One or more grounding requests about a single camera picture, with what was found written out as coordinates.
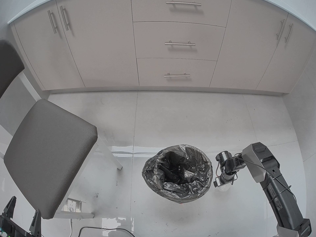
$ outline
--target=metal bar handle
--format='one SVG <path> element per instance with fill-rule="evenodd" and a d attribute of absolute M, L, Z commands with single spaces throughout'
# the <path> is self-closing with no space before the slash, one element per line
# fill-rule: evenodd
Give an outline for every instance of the metal bar handle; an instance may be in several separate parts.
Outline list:
<path fill-rule="evenodd" d="M 167 75 L 164 75 L 164 77 L 190 77 L 190 75 L 187 75 L 186 73 L 184 73 L 183 75 L 171 75 L 170 73 L 168 73 Z"/>
<path fill-rule="evenodd" d="M 290 31 L 289 31 L 289 35 L 287 37 L 285 37 L 285 43 L 287 43 L 287 41 L 289 40 L 291 32 L 292 32 L 292 29 L 293 29 L 293 24 L 291 24 L 289 26 L 290 26 Z"/>
<path fill-rule="evenodd" d="M 196 2 L 175 2 L 173 0 L 166 1 L 166 3 L 168 3 L 168 4 L 186 4 L 186 5 L 202 6 L 201 3 L 196 3 Z"/>
<path fill-rule="evenodd" d="M 62 6 L 60 6 L 60 11 L 61 11 L 61 15 L 62 15 L 63 20 L 64 20 L 66 31 L 68 31 L 69 30 L 69 28 L 68 28 L 69 23 L 67 23 L 67 20 L 66 20 L 66 17 L 65 17 L 65 10 L 66 10 L 66 8 L 63 8 Z"/>
<path fill-rule="evenodd" d="M 279 31 L 279 33 L 278 34 L 276 34 L 277 35 L 277 40 L 279 39 L 279 37 L 282 35 L 282 29 L 283 29 L 283 25 L 284 25 L 284 23 L 285 23 L 285 19 L 283 19 L 283 21 L 281 20 L 281 23 L 282 23 L 282 26 L 281 26 L 281 29 L 280 29 L 280 31 Z"/>
<path fill-rule="evenodd" d="M 53 31 L 54 31 L 54 34 L 57 33 L 56 29 L 57 29 L 57 26 L 54 25 L 54 21 L 53 21 L 53 18 L 52 18 L 52 15 L 53 13 L 48 10 L 48 16 L 49 16 L 49 20 L 51 21 L 51 24 L 52 24 L 52 27 L 53 27 Z"/>
<path fill-rule="evenodd" d="M 166 42 L 165 45 L 189 45 L 189 46 L 195 46 L 194 43 L 191 43 L 188 41 L 188 43 L 172 43 L 171 40 L 169 42 Z"/>

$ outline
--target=tiled floor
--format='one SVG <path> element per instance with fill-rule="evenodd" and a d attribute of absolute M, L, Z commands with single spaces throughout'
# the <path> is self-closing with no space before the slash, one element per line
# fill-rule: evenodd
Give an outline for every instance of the tiled floor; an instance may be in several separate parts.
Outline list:
<path fill-rule="evenodd" d="M 273 212 L 261 186 L 247 169 L 239 172 L 238 180 L 228 191 L 211 187 L 203 197 L 186 204 L 162 198 L 147 187 L 141 176 L 145 161 L 162 148 L 184 143 L 204 151 L 213 163 L 213 171 L 218 152 L 229 150 L 234 154 L 253 142 L 264 143 L 279 160 L 281 172 L 292 185 L 291 190 L 305 215 L 302 156 L 281 97 L 91 92 L 53 94 L 49 101 L 96 125 L 123 165 L 119 171 L 101 153 L 94 153 L 70 196 L 86 202 L 83 211 L 94 212 L 95 218 L 73 220 L 73 236 L 78 236 L 83 226 L 122 227 L 132 230 L 136 237 L 275 235 Z M 6 169 L 0 167 L 2 195 L 5 190 L 14 190 L 14 184 Z M 14 219 L 28 228 L 34 210 L 21 196 L 17 202 L 21 206 Z M 69 222 L 44 220 L 42 233 L 45 237 L 68 236 Z M 128 233 L 84 229 L 81 237 L 87 236 L 125 237 Z"/>

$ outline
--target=crumpled plastic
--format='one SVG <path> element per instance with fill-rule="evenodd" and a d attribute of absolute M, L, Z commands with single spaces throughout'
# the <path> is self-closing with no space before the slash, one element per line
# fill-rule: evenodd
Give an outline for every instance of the crumpled plastic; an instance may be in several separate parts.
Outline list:
<path fill-rule="evenodd" d="M 158 195 L 177 203 L 187 203 L 209 190 L 213 168 L 205 153 L 183 144 L 165 148 L 148 159 L 142 176 Z"/>

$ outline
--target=chair backrest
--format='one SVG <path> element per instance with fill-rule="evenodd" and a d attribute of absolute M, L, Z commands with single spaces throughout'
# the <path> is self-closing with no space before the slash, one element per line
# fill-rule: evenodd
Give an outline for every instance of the chair backrest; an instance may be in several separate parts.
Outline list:
<path fill-rule="evenodd" d="M 24 64 L 14 46 L 8 40 L 0 39 L 0 98 L 23 69 Z"/>

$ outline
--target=plastic bag liner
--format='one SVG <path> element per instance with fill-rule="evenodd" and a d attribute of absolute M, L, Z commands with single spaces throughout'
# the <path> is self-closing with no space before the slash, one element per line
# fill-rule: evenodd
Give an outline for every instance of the plastic bag liner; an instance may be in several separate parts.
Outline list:
<path fill-rule="evenodd" d="M 148 159 L 142 176 L 149 188 L 158 195 L 177 203 L 187 203 L 209 190 L 213 168 L 200 149 L 176 145 Z"/>

